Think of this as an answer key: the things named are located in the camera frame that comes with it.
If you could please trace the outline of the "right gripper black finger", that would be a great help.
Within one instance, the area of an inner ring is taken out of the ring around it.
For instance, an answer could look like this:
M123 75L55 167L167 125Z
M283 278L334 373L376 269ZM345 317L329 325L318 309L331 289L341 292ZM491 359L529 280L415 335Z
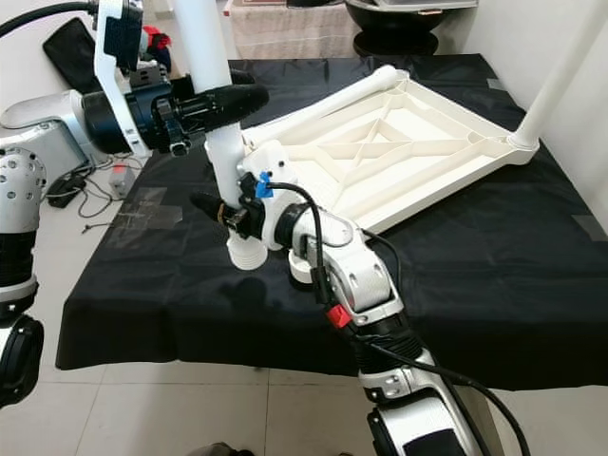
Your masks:
M238 227L238 209L230 207L224 199L207 194L207 192L192 192L190 201L199 208L209 219L213 219L218 224L224 225L226 229L236 229Z

